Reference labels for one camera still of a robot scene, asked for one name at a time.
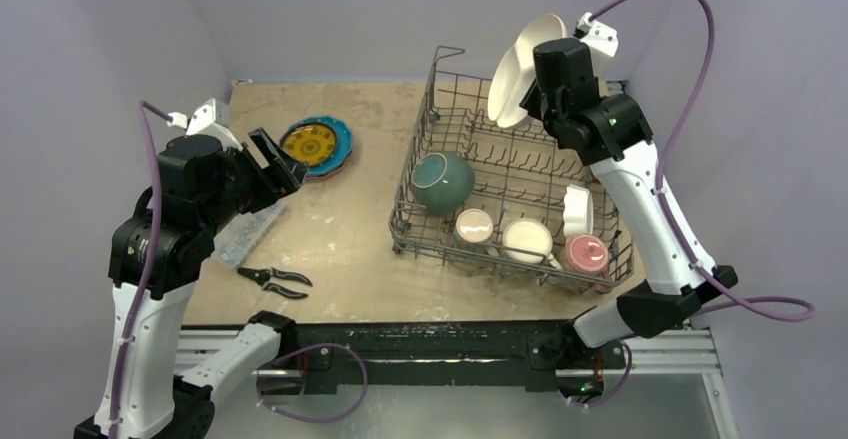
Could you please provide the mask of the pink ghost mug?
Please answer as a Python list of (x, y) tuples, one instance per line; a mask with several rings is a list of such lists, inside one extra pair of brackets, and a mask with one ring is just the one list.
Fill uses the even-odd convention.
[(566, 271), (606, 280), (610, 278), (608, 248), (592, 234), (567, 237), (557, 259)]

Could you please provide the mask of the white scalloped teal bowl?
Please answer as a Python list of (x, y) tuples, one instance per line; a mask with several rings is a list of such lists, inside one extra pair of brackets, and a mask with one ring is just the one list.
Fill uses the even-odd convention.
[(451, 152), (434, 152), (415, 164), (412, 194), (430, 215), (448, 216), (471, 196), (475, 180), (465, 159)]

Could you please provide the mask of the green floral mug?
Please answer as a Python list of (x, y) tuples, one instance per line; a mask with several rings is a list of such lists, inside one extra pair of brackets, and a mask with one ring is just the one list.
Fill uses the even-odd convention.
[(553, 255), (553, 236), (540, 221), (532, 218), (516, 219), (502, 233), (502, 253), (510, 259), (538, 265), (543, 262), (562, 270)]

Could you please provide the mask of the cream divided plate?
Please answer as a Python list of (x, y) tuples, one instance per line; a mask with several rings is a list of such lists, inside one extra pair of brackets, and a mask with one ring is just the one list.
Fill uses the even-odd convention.
[(528, 113), (520, 103), (535, 81), (533, 49), (566, 36), (566, 26), (555, 14), (537, 17), (519, 33), (502, 56), (488, 92), (486, 112), (497, 127), (512, 129), (527, 120)]

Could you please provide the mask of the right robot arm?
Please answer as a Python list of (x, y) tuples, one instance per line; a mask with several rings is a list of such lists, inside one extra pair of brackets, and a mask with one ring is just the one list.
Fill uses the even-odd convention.
[(575, 38), (532, 51), (535, 117), (559, 148), (575, 151), (600, 181), (630, 232), (646, 279), (574, 319), (561, 340), (564, 358), (584, 366), (601, 346), (635, 335), (652, 338), (681, 324), (737, 285), (733, 267), (719, 265), (697, 241), (670, 185), (658, 170), (658, 150), (638, 103), (604, 97), (590, 48)]

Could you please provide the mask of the yellow patterned plate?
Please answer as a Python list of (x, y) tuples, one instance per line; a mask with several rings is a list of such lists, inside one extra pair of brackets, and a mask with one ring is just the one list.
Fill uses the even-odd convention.
[(296, 126), (281, 139), (282, 149), (310, 168), (329, 160), (337, 145), (338, 138), (334, 130), (321, 123)]

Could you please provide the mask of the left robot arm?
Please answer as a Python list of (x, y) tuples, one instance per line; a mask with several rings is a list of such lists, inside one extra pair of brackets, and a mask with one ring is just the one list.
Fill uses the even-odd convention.
[(78, 438), (201, 438), (249, 373), (297, 358), (293, 321), (260, 312), (199, 366), (175, 370), (187, 304), (215, 236), (236, 216), (297, 192), (305, 164), (256, 129), (246, 145), (202, 134), (173, 139), (153, 165), (152, 186), (112, 238), (110, 376), (98, 411), (76, 426)]

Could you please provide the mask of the teal blue plate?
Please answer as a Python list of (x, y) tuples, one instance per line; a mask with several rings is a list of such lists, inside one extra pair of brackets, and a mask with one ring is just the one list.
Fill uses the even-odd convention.
[(313, 116), (302, 119), (291, 125), (283, 136), (292, 128), (308, 123), (321, 123), (328, 125), (334, 130), (338, 138), (338, 145), (335, 153), (330, 157), (330, 159), (319, 166), (312, 168), (308, 166), (308, 172), (305, 177), (306, 180), (326, 179), (341, 170), (345, 162), (352, 156), (354, 148), (353, 133), (344, 121), (333, 116)]

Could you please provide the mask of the cream dragon mug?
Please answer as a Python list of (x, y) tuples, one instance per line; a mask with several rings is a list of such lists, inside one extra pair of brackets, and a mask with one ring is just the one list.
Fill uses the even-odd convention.
[(466, 209), (456, 218), (453, 236), (456, 247), (474, 253), (485, 253), (497, 257), (498, 251), (492, 245), (494, 222), (482, 209)]

